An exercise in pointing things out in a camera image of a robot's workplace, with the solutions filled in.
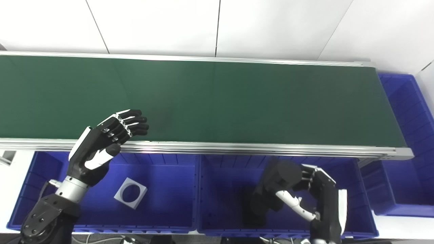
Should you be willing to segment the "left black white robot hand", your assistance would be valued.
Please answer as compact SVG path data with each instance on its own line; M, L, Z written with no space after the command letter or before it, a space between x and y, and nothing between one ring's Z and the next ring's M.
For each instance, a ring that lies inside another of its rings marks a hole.
M147 135L147 118L139 109L114 113L96 127L88 126L69 153L67 179L93 187L107 174L110 161L133 136Z

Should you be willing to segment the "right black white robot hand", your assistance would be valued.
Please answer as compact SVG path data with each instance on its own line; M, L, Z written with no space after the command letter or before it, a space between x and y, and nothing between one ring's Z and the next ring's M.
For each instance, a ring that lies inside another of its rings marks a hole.
M289 187L307 190L317 205L314 212L301 206L302 198L294 197L283 187L275 195L310 224L310 244L341 244L346 226L348 193L337 189L335 180L315 165L299 165L300 176L292 177Z

